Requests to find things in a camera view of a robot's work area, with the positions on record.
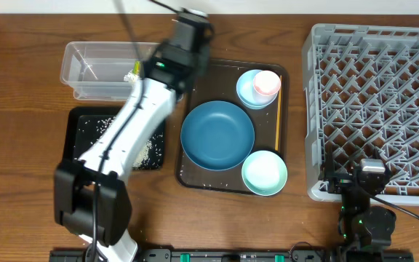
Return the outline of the white tissue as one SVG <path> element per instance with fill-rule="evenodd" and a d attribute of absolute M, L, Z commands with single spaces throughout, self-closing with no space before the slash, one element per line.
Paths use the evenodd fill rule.
<path fill-rule="evenodd" d="M 134 74 L 133 72 L 129 72 L 124 76 L 124 81 L 134 84 L 140 77 L 137 74 Z"/>

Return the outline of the dark blue plate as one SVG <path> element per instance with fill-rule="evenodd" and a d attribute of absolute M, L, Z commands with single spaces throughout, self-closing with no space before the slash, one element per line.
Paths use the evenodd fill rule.
<path fill-rule="evenodd" d="M 206 170 L 229 170 L 242 163 L 255 144 L 248 114 L 233 103 L 213 100 L 195 107 L 183 121 L 180 142 L 186 156 Z"/>

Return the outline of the pile of white rice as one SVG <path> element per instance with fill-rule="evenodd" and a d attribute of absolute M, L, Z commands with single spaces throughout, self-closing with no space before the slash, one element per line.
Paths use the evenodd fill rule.
<path fill-rule="evenodd" d="M 113 115 L 83 115 L 79 117 L 73 145 L 73 160 L 77 160 L 93 146 L 116 117 Z M 164 162 L 164 131 L 162 122 L 140 150 L 133 163 L 133 170 L 157 170 Z"/>

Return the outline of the yellow green snack wrapper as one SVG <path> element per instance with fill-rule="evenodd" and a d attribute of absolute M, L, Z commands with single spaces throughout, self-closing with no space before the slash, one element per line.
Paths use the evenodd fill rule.
<path fill-rule="evenodd" d="M 132 69 L 132 73 L 134 75 L 139 76 L 140 75 L 140 68 L 141 68 L 141 62 L 139 60 L 135 61 L 134 68 Z"/>

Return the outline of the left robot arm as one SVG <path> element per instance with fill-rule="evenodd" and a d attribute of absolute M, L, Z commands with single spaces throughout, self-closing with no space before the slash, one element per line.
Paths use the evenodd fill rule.
<path fill-rule="evenodd" d="M 125 75 L 132 92 L 114 121 L 76 161 L 62 160 L 54 175 L 56 223 L 89 241 L 88 261 L 133 261 L 128 232 L 132 205 L 127 182 L 155 129 L 174 111 L 208 63 L 210 46 L 165 40 Z"/>

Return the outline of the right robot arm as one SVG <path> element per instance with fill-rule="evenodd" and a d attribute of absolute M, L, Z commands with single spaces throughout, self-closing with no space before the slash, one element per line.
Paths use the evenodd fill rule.
<path fill-rule="evenodd" d="M 327 252 L 324 261 L 384 260 L 383 250 L 391 245 L 396 214 L 370 202 L 385 189 L 390 178 L 391 171 L 377 151 L 340 172 L 335 168 L 332 149 L 327 149 L 319 180 L 328 182 L 328 193 L 341 195 L 338 232 L 344 243 Z"/>

